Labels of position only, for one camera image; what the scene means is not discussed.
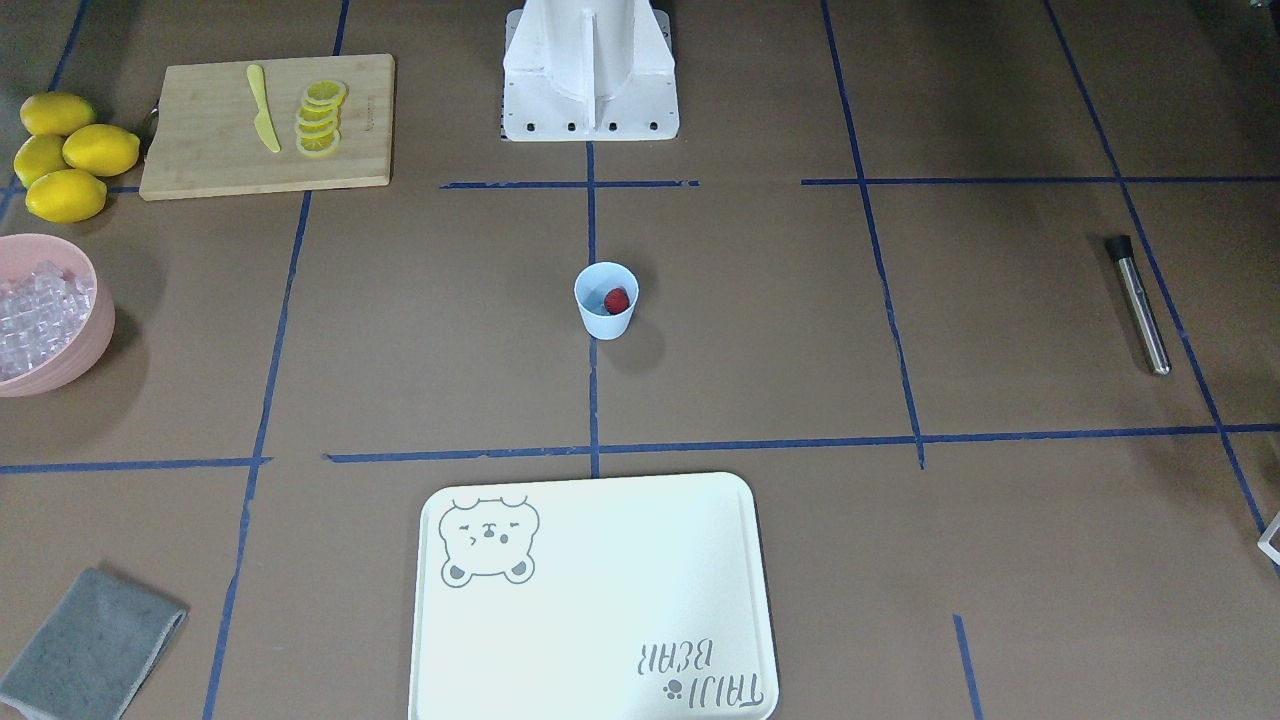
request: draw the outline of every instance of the knife handle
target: knife handle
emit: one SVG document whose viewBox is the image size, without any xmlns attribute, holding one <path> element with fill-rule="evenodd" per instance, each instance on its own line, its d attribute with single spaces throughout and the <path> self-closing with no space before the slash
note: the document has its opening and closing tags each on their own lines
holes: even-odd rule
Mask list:
<svg viewBox="0 0 1280 720">
<path fill-rule="evenodd" d="M 253 91 L 253 101 L 259 110 L 266 109 L 266 78 L 262 77 L 262 65 L 250 65 L 244 72 L 248 76 L 248 87 Z"/>
</svg>

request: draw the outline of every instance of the blue tape line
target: blue tape line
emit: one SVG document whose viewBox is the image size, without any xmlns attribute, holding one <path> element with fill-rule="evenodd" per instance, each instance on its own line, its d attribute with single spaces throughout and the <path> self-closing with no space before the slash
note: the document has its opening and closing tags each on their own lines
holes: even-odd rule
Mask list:
<svg viewBox="0 0 1280 720">
<path fill-rule="evenodd" d="M 1280 182 L 1280 176 L 1125 176 L 1126 183 L 1144 184 L 1179 184 L 1179 183 L 1247 183 L 1247 182 Z"/>
<path fill-rule="evenodd" d="M 302 193 L 302 208 L 298 210 L 298 225 L 293 233 L 293 252 L 289 256 L 289 273 L 284 281 L 284 299 L 280 301 L 280 318 L 275 325 L 275 343 L 271 347 L 271 366 L 266 374 L 266 389 L 262 392 L 262 416 L 259 420 L 257 436 L 253 439 L 253 457 L 262 456 L 266 445 L 266 428 L 271 419 L 271 404 L 275 397 L 275 380 L 280 372 L 280 355 L 284 350 L 284 334 L 289 323 L 289 297 L 293 293 L 293 279 L 298 273 L 298 258 L 302 254 L 302 238 L 307 232 L 307 217 L 311 214 L 311 191 Z M 244 484 L 244 502 L 241 506 L 239 538 L 236 547 L 236 570 L 232 582 L 227 587 L 227 597 L 223 601 L 223 619 L 218 629 L 218 644 L 214 646 L 214 665 L 209 673 L 209 689 L 205 694 L 204 720 L 212 720 L 214 706 L 218 701 L 218 684 L 223 673 L 223 657 L 227 655 L 227 638 L 230 634 L 232 612 L 236 609 L 236 592 L 239 588 L 239 574 L 244 565 L 244 544 L 248 541 L 250 505 L 257 493 L 259 465 L 253 465 L 248 471 L 248 480 Z"/>
<path fill-rule="evenodd" d="M 440 190 L 544 190 L 561 187 L 586 187 L 581 181 L 512 181 L 512 182 L 451 182 Z"/>
<path fill-rule="evenodd" d="M 351 9 L 351 0 L 342 0 L 342 12 L 338 13 L 338 35 L 333 38 L 333 54 L 342 55 L 342 37 L 347 33 L 347 10 Z"/>
<path fill-rule="evenodd" d="M 1243 425 L 1222 425 L 1229 433 L 1280 433 L 1280 423 L 1248 423 Z"/>
<path fill-rule="evenodd" d="M 42 473 L 118 473 L 124 470 L 186 470 L 191 468 L 255 468 L 270 457 L 210 457 L 189 460 L 120 460 L 106 462 L 42 462 L 32 465 L 0 465 L 0 475 L 32 475 Z"/>
<path fill-rule="evenodd" d="M 49 81 L 49 90 L 58 90 L 58 85 L 63 82 L 63 70 L 67 69 L 67 60 L 72 55 L 72 50 L 76 47 L 76 40 L 79 38 L 81 26 L 84 24 L 84 14 L 88 12 L 88 0 L 81 0 L 79 8 L 76 9 L 76 19 L 72 20 L 72 29 L 67 35 L 67 46 L 63 47 L 63 55 L 58 59 L 58 68 L 54 70 L 54 78 Z"/>
<path fill-rule="evenodd" d="M 440 190 L 547 190 L 571 188 L 589 190 L 590 187 L 701 187 L 701 182 L 691 181 L 507 181 L 507 182 L 451 182 L 442 184 Z"/>
<path fill-rule="evenodd" d="M 595 187 L 699 187 L 698 181 L 593 181 Z"/>
<path fill-rule="evenodd" d="M 1174 297 L 1169 292 L 1169 286 L 1165 283 L 1165 275 L 1160 270 L 1160 263 L 1156 261 L 1156 254 L 1147 238 L 1147 231 L 1142 224 L 1142 218 L 1138 215 L 1138 208 L 1133 202 L 1133 196 L 1129 193 L 1126 179 L 1120 172 L 1120 163 L 1116 161 L 1115 152 L 1111 149 L 1111 142 L 1107 140 L 1107 133 L 1102 128 L 1102 119 L 1098 117 L 1097 108 L 1093 105 L 1093 99 L 1089 96 L 1089 91 L 1084 85 L 1084 76 L 1080 74 L 1080 68 L 1075 63 L 1075 55 L 1071 54 L 1071 47 L 1066 41 L 1066 35 L 1062 32 L 1061 23 L 1057 20 L 1057 14 L 1053 13 L 1053 5 L 1050 0 L 1043 0 L 1043 3 L 1044 12 L 1048 14 L 1048 19 L 1053 26 L 1053 32 L 1057 35 L 1057 41 L 1062 46 L 1062 54 L 1066 56 L 1068 65 L 1071 69 L 1071 76 L 1075 78 L 1075 85 L 1080 91 L 1080 96 L 1084 99 L 1084 106 L 1089 111 L 1089 119 L 1093 120 L 1093 128 L 1098 133 L 1098 141 L 1102 143 L 1102 151 L 1106 154 L 1107 161 L 1111 164 L 1111 172 L 1120 182 L 1120 192 L 1124 195 L 1125 206 L 1129 209 L 1129 218 L 1133 220 L 1143 252 L 1147 255 L 1147 263 L 1151 265 L 1151 272 L 1156 278 L 1156 284 L 1160 287 L 1160 293 L 1164 296 L 1165 305 L 1169 307 L 1169 314 L 1174 320 L 1174 328 L 1178 331 L 1178 337 L 1181 340 L 1183 348 L 1187 351 L 1187 359 L 1189 360 L 1192 372 L 1196 375 L 1196 383 L 1199 386 L 1201 395 L 1204 397 L 1204 405 L 1208 406 L 1208 413 L 1213 419 L 1213 427 L 1222 443 L 1222 450 L 1226 452 L 1226 457 L 1231 464 L 1231 471 L 1235 474 L 1235 482 L 1240 486 L 1240 492 L 1249 507 L 1249 514 L 1253 516 L 1253 523 L 1261 534 L 1266 530 L 1267 523 L 1262 519 L 1262 514 L 1258 511 L 1257 501 L 1253 498 L 1253 491 L 1249 488 L 1249 482 L 1244 477 L 1244 470 L 1240 468 L 1240 462 L 1235 456 L 1235 448 L 1231 447 L 1231 438 L 1228 436 L 1226 428 L 1222 424 L 1222 416 L 1217 411 L 1217 404 L 1213 401 L 1213 393 L 1210 391 L 1208 382 L 1204 379 L 1204 373 L 1201 369 L 1199 361 L 1196 359 L 1196 351 L 1192 348 L 1190 337 L 1183 325 L 1181 316 L 1178 313 L 1178 306 L 1174 304 Z M 1280 566 L 1275 566 L 1274 569 L 1276 570 L 1276 577 L 1280 578 Z"/>
<path fill-rule="evenodd" d="M 586 261 L 595 264 L 595 143 L 586 143 Z M 591 477 L 600 477 L 600 420 L 599 420 L 599 372 L 596 340 L 590 343 L 591 375 L 588 380 L 588 424 L 591 442 Z"/>
<path fill-rule="evenodd" d="M 788 450 L 818 447 L 863 447 L 877 445 L 914 445 L 911 436 L 846 437 L 846 438 L 803 438 L 803 439 L 760 439 L 760 441 L 709 441 L 709 442 L 653 442 L 634 445 L 602 445 L 604 455 L 625 455 L 640 452 L 714 452 L 722 450 Z"/>
<path fill-rule="evenodd" d="M 15 195 L 18 195 L 18 191 L 15 188 L 20 187 L 22 183 L 18 181 L 18 176 L 13 176 L 12 178 L 9 178 L 9 184 L 6 184 L 4 188 L 4 199 L 0 200 L 0 220 L 4 220 L 4 217 L 9 213 L 9 201 L 13 200 Z"/>
<path fill-rule="evenodd" d="M 595 263 L 595 143 L 586 143 L 586 263 Z"/>
<path fill-rule="evenodd" d="M 1009 178 L 867 178 L 867 184 L 1084 184 L 1114 183 L 1107 177 L 1009 177 Z M 858 178 L 803 178 L 803 186 L 859 184 Z"/>
<path fill-rule="evenodd" d="M 513 447 L 504 450 L 428 450 L 422 452 L 351 452 L 324 455 L 325 460 L 334 464 L 357 462 L 417 462 L 431 460 L 476 460 L 480 457 L 506 459 L 506 457 L 562 457 L 566 455 L 590 455 L 591 447 L 588 445 L 558 446 L 558 447 Z"/>
<path fill-rule="evenodd" d="M 589 391 L 590 396 L 590 416 L 591 416 L 591 477 L 600 477 L 600 396 L 599 396 L 599 373 L 596 366 L 596 340 L 591 338 L 591 387 Z"/>
<path fill-rule="evenodd" d="M 239 574 L 244 566 L 244 546 L 248 542 L 250 503 L 257 492 L 257 465 L 248 471 L 248 482 L 244 486 L 244 502 L 241 505 L 239 534 L 236 541 L 236 570 L 232 573 L 232 582 L 227 585 L 227 596 L 223 598 L 223 616 L 218 624 L 218 642 L 214 644 L 214 662 L 209 671 L 209 688 L 205 691 L 204 720 L 212 720 L 214 706 L 218 703 L 218 685 L 223 676 L 223 660 L 227 657 L 227 638 L 232 632 L 232 614 L 236 610 L 236 593 L 239 589 Z"/>
<path fill-rule="evenodd" d="M 1233 425 L 1242 433 L 1280 432 L 1280 424 Z M 1217 432 L 1213 425 L 1176 425 L 1167 428 L 1101 428 L 1079 430 L 1030 430 L 1007 433 L 957 433 L 927 434 L 920 441 L 927 445 L 966 443 L 966 442 L 1023 442 L 1039 439 L 1107 439 L 1128 437 L 1179 437 L 1211 436 Z M 490 450 L 435 450 L 420 452 L 366 452 L 366 454 L 326 454 L 330 462 L 403 462 L 421 460 L 470 460 L 477 457 L 548 457 L 563 455 L 627 455 L 644 452 L 707 452 L 722 450 L 805 450 L 820 447 L 865 447 L 915 445 L 914 436 L 863 436 L 841 438 L 788 438 L 788 439 L 744 439 L 707 442 L 652 442 L 553 447 L 515 447 Z"/>
<path fill-rule="evenodd" d="M 982 698 L 978 696 L 978 676 L 973 673 L 973 657 L 969 656 L 969 638 L 964 632 L 964 619 L 952 615 L 956 626 L 956 643 L 960 646 L 960 662 L 964 664 L 964 680 L 969 685 L 969 705 L 973 706 L 973 720 L 982 720 Z"/>
<path fill-rule="evenodd" d="M 957 433 L 924 436 L 927 443 L 955 442 L 1009 442 L 1029 439 L 1089 439 L 1119 437 L 1175 437 L 1211 436 L 1217 433 L 1213 425 L 1180 425 L 1172 428 L 1103 428 L 1096 430 L 1032 430 L 1009 433 Z"/>
<path fill-rule="evenodd" d="M 897 366 L 902 374 L 902 396 L 906 400 L 906 414 L 911 421 L 911 434 L 915 437 L 915 454 L 924 469 L 924 442 L 920 439 L 920 419 L 915 411 L 915 396 L 911 393 L 911 378 L 906 369 L 906 354 L 902 351 L 902 336 L 897 329 L 897 318 L 893 311 L 893 295 L 888 287 L 888 272 L 884 269 L 884 256 L 881 254 L 879 233 L 876 231 L 876 213 L 872 210 L 872 195 L 867 186 L 867 173 L 863 169 L 863 154 L 858 147 L 858 131 L 854 127 L 854 113 L 849 106 L 849 94 L 845 90 L 845 73 L 840 67 L 840 50 L 836 47 L 836 29 L 831 23 L 831 8 L 827 0 L 822 0 L 822 19 L 827 26 L 827 44 L 831 47 L 831 64 L 836 72 L 836 86 L 840 90 L 840 105 L 845 111 L 845 128 L 849 131 L 849 147 L 854 154 L 854 168 L 858 172 L 858 188 L 863 196 L 863 213 L 867 215 L 867 231 L 872 238 L 872 252 L 876 256 L 876 272 L 881 278 L 881 290 L 884 295 L 884 314 L 888 318 L 888 329 L 893 336 L 893 348 L 897 351 Z"/>
</svg>

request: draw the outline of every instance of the pink bowl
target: pink bowl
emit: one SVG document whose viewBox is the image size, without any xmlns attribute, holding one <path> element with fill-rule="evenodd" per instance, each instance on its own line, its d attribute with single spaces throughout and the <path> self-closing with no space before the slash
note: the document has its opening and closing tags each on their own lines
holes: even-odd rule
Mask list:
<svg viewBox="0 0 1280 720">
<path fill-rule="evenodd" d="M 115 331 L 115 304 L 93 264 L 73 243 L 51 234 L 23 233 L 0 237 L 0 278 L 17 281 L 42 260 L 77 277 L 88 277 L 96 288 L 88 319 L 58 355 L 31 372 L 0 382 L 0 397 L 38 395 L 61 387 L 97 363 Z"/>
</svg>

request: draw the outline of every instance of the gray towel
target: gray towel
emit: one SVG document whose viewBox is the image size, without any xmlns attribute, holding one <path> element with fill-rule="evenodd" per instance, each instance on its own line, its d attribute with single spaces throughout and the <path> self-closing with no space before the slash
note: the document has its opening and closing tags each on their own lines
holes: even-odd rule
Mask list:
<svg viewBox="0 0 1280 720">
<path fill-rule="evenodd" d="M 187 611 L 143 588 L 81 573 L 0 678 L 27 720 L 119 720 Z"/>
</svg>

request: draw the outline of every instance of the yellow knife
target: yellow knife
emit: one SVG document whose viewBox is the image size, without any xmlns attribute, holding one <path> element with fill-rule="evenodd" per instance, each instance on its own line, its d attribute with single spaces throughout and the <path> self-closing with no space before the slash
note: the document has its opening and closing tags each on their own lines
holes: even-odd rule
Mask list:
<svg viewBox="0 0 1280 720">
<path fill-rule="evenodd" d="M 257 115 L 253 117 L 253 128 L 262 138 L 262 145 L 271 152 L 280 151 L 280 141 L 275 138 L 275 126 L 271 124 L 271 113 L 266 109 L 266 78 L 262 77 L 262 65 L 248 67 L 248 87 L 253 91 L 253 101 L 257 102 Z"/>
</svg>

